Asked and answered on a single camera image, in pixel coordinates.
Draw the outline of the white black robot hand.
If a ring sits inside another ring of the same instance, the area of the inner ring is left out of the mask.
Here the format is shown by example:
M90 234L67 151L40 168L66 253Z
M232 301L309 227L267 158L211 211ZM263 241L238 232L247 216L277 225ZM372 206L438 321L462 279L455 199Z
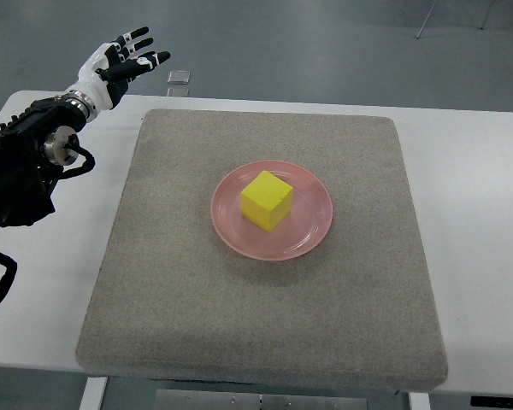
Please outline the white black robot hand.
M167 51L150 49L153 38L147 26L126 32L101 44L78 71L77 81L63 93L87 121L115 108L137 77L155 70L170 58Z

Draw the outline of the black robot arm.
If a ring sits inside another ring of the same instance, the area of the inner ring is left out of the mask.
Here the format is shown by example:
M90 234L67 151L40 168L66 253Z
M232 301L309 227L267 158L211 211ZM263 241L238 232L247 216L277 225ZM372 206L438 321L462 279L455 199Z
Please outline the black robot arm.
M0 125L0 229L54 213L57 182L95 167L77 136L95 113L89 97L70 91L37 100Z

